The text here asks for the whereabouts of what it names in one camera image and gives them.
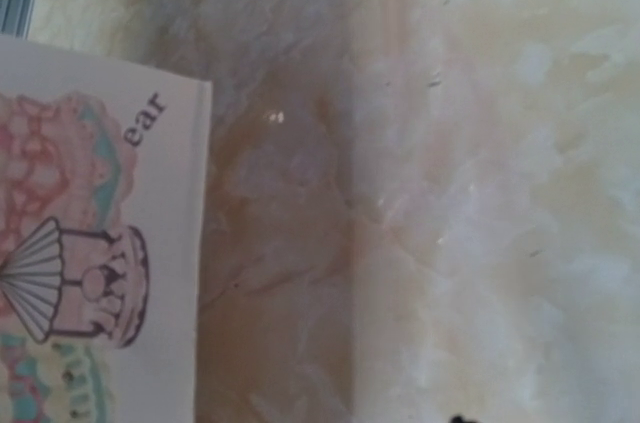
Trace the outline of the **white paper takeout bag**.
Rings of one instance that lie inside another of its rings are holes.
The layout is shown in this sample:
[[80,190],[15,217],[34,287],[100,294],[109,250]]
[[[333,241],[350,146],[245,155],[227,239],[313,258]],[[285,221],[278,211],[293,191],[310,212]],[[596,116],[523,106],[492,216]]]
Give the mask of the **white paper takeout bag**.
[[1,40],[1,418],[190,422],[212,86]]

